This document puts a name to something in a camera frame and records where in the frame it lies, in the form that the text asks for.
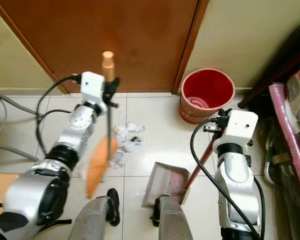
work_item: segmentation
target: wooden door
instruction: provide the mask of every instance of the wooden door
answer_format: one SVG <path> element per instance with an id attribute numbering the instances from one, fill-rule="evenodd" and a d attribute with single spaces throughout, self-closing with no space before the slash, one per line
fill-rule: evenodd
<path id="1" fill-rule="evenodd" d="M 50 76 L 101 73 L 115 54 L 120 92 L 171 92 L 198 0 L 0 0 L 0 14 Z M 72 82 L 67 92 L 78 92 Z"/>

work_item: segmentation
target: cream wall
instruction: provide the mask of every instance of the cream wall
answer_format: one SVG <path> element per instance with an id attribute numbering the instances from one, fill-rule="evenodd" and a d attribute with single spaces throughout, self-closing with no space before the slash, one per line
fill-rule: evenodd
<path id="1" fill-rule="evenodd" d="M 53 81 L 0 17 L 0 90 L 41 92 Z"/>
<path id="2" fill-rule="evenodd" d="M 210 0 L 184 77 L 201 68 L 253 87 L 289 33 L 300 24 L 300 0 Z"/>

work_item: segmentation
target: red bucket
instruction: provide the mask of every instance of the red bucket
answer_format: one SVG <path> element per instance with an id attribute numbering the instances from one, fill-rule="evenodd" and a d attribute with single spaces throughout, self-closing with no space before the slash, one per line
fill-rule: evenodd
<path id="1" fill-rule="evenodd" d="M 235 85 L 225 73 L 204 68 L 190 73 L 181 85 L 179 113 L 191 124 L 199 124 L 227 105 L 235 96 Z"/>

